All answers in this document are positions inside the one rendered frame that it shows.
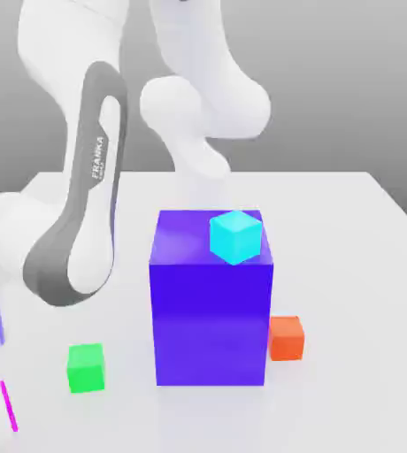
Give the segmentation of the small orange cube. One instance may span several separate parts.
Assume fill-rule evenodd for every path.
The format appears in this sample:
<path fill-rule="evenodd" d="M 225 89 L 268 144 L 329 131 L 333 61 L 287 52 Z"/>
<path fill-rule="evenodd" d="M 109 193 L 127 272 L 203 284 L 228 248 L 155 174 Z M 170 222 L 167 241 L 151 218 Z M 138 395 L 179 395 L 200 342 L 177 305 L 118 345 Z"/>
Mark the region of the small orange cube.
<path fill-rule="evenodd" d="M 303 358 L 304 330 L 297 316 L 273 316 L 269 326 L 269 354 L 272 361 Z"/>

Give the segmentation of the small green cube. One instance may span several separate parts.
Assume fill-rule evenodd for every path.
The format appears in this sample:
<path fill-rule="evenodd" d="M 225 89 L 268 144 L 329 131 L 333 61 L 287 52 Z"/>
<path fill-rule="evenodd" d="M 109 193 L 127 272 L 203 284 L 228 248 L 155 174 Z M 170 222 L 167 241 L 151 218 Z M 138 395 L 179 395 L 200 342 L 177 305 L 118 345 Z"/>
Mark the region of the small green cube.
<path fill-rule="evenodd" d="M 66 366 L 68 385 L 72 394 L 105 389 L 105 361 L 102 343 L 72 345 Z"/>

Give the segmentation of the small cyan cube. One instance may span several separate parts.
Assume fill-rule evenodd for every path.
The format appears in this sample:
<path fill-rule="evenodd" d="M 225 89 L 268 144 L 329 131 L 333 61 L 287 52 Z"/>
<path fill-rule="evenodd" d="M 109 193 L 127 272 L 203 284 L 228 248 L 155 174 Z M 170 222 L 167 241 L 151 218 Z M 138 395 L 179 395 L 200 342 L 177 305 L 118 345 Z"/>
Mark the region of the small cyan cube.
<path fill-rule="evenodd" d="M 210 219 L 210 251 L 238 265 L 261 252 L 263 223 L 244 211 L 229 211 Z"/>

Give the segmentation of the large blue box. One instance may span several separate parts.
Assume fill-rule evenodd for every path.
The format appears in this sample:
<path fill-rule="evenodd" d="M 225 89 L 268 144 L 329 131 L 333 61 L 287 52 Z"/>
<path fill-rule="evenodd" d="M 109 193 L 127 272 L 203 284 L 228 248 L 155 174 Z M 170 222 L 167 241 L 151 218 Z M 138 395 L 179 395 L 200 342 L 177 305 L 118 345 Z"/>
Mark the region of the large blue box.
<path fill-rule="evenodd" d="M 158 214 L 149 274 L 159 386 L 261 386 L 273 287 L 267 238 L 231 265 L 210 250 L 218 211 Z"/>

